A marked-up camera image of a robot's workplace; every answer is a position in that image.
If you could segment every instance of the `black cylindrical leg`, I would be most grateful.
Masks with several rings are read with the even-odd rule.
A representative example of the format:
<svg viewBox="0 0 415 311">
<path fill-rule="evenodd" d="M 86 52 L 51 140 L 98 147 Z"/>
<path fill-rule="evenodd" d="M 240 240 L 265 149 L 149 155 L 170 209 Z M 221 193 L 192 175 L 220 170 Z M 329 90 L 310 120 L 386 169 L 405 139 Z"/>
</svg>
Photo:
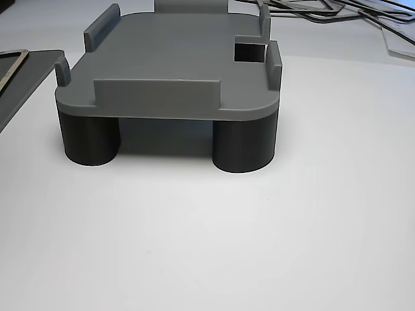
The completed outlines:
<svg viewBox="0 0 415 311">
<path fill-rule="evenodd" d="M 214 121 L 214 164 L 232 173 L 264 167 L 274 157 L 277 122 L 278 110 L 254 121 Z"/>
<path fill-rule="evenodd" d="M 65 153 L 81 165 L 110 162 L 118 152 L 121 138 L 118 118 L 75 117 L 58 110 Z"/>
</svg>

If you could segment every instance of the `raised edge tab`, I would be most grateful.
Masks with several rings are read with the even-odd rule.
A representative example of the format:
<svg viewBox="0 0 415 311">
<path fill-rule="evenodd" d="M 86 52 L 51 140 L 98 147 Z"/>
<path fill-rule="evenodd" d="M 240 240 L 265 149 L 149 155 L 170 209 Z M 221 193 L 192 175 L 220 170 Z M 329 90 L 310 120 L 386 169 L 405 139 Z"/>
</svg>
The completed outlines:
<svg viewBox="0 0 415 311">
<path fill-rule="evenodd" d="M 65 56 L 61 56 L 55 61 L 54 70 L 59 87 L 65 87 L 71 83 L 71 70 Z"/>
<path fill-rule="evenodd" d="M 267 5 L 262 5 L 259 11 L 259 29 L 261 36 L 235 36 L 235 43 L 267 44 L 271 34 L 271 13 Z"/>
<path fill-rule="evenodd" d="M 207 113 L 220 108 L 220 81 L 95 79 L 95 105 L 131 117 Z"/>
<path fill-rule="evenodd" d="M 271 91 L 281 89 L 281 77 L 283 64 L 279 54 L 277 41 L 270 41 L 267 49 L 267 59 L 265 60 L 265 69 L 267 70 L 268 88 Z"/>
<path fill-rule="evenodd" d="M 259 10 L 259 27 L 261 27 L 262 38 L 268 42 L 271 34 L 271 13 L 268 5 L 261 5 Z"/>
<path fill-rule="evenodd" d="M 95 51 L 120 20 L 121 11 L 114 3 L 84 31 L 85 52 Z"/>
<path fill-rule="evenodd" d="M 228 13 L 228 0 L 155 0 L 156 13 Z"/>
</svg>

